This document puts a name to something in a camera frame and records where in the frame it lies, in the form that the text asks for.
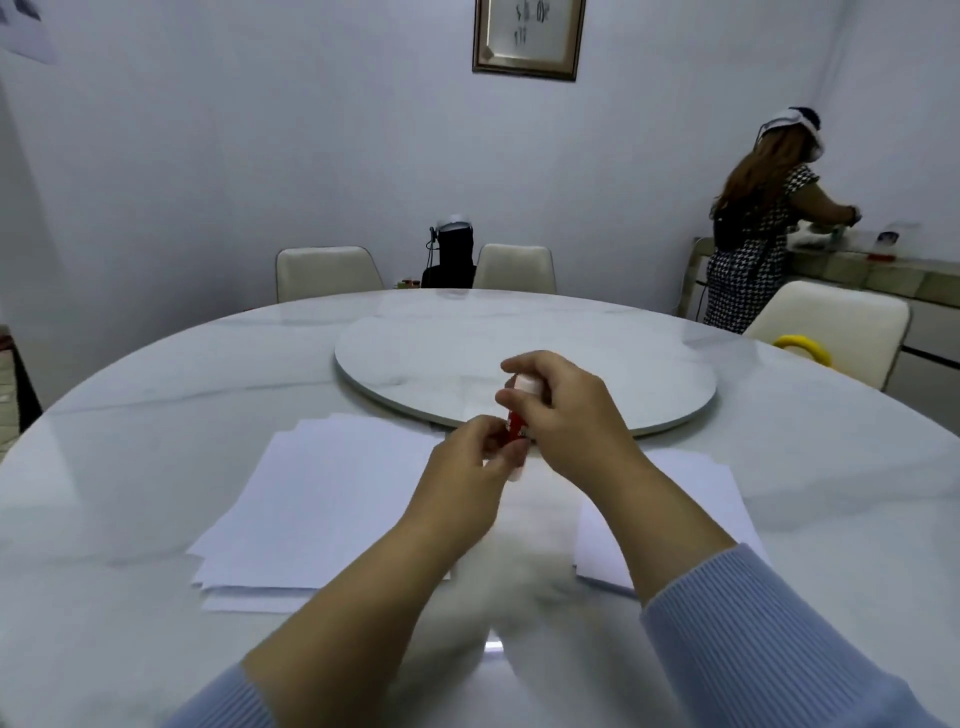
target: black backpack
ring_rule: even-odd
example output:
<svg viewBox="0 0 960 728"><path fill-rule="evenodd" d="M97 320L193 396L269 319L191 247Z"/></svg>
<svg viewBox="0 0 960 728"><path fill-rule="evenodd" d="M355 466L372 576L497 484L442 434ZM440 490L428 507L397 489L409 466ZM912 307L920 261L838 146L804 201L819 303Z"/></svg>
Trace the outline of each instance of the black backpack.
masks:
<svg viewBox="0 0 960 728"><path fill-rule="evenodd" d="M757 219L756 195L748 195L713 211L713 242L718 251L732 253L746 242L743 231Z"/></svg>

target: person's right hand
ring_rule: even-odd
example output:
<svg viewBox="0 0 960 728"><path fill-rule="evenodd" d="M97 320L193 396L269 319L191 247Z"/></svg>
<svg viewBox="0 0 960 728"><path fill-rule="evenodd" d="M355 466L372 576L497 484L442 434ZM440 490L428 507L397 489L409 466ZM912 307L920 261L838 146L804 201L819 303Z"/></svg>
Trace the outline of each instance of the person's right hand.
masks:
<svg viewBox="0 0 960 728"><path fill-rule="evenodd" d="M599 376L553 352L521 354L501 367L546 381L548 403L514 389L500 390L496 401L526 420L547 464L588 496L625 469L649 462Z"/></svg>

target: chair backrest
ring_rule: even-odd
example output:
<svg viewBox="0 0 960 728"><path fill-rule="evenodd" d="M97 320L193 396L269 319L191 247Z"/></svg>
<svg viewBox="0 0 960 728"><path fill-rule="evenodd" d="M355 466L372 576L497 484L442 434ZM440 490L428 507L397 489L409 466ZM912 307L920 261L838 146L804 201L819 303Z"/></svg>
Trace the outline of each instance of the chair backrest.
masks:
<svg viewBox="0 0 960 728"><path fill-rule="evenodd" d="M549 248L485 245L477 260L474 288L525 293L556 293L553 255Z"/></svg>
<svg viewBox="0 0 960 728"><path fill-rule="evenodd" d="M806 336L823 345L838 372L883 389L909 325L910 306L900 299L794 280L743 335L767 344Z"/></svg>
<svg viewBox="0 0 960 728"><path fill-rule="evenodd" d="M383 280L364 248L288 248L276 257L280 303L383 290Z"/></svg>

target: woman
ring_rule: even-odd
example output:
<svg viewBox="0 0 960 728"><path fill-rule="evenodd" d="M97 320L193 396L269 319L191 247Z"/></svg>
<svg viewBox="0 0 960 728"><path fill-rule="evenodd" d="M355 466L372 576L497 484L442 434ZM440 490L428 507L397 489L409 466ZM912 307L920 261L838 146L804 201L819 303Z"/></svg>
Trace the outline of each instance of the woman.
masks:
<svg viewBox="0 0 960 728"><path fill-rule="evenodd" d="M496 401L526 420L550 467L607 520L693 725L943 728L906 683L857 652L651 464L601 379L551 352L503 369L546 381L549 405L514 389ZM502 420L478 417L438 445L399 523L167 728L373 724L420 612L491 528L526 457L520 440L484 464L505 433Z"/></svg>
<svg viewBox="0 0 960 728"><path fill-rule="evenodd" d="M793 107L760 127L754 150L736 165L710 213L718 245L707 268L705 324L746 330L782 284L786 231L799 220L859 222L860 211L831 200L806 165L823 152L813 109ZM721 235L729 238L724 245Z"/></svg>

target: white headpiece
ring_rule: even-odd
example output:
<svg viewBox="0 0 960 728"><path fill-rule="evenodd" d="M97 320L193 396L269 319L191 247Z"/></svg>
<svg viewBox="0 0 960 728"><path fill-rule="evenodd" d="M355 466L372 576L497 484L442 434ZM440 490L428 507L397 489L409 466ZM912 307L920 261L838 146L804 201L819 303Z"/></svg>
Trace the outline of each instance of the white headpiece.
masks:
<svg viewBox="0 0 960 728"><path fill-rule="evenodd" d="M824 138L820 135L820 130L817 129L816 125L814 125L813 120L806 116L806 114L799 109L793 107L787 109L786 111L781 111L779 114L774 116L774 118L760 127L760 131L756 135L755 146L760 143L760 139L767 132L771 132L773 129L794 127L797 125L804 127L813 136L813 150L810 152L810 159L807 161L816 161L824 155Z"/></svg>

